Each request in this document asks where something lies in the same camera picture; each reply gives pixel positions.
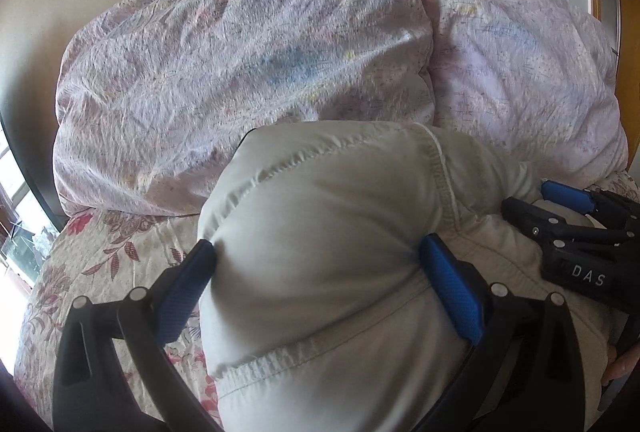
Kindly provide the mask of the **person's right hand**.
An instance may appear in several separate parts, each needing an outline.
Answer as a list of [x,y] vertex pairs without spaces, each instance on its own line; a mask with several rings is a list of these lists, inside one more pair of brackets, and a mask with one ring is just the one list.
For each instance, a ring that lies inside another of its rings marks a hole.
[[639,356],[639,344],[636,344],[620,357],[617,357],[616,360],[609,363],[603,372],[601,386],[607,386],[608,383],[631,374],[639,361]]

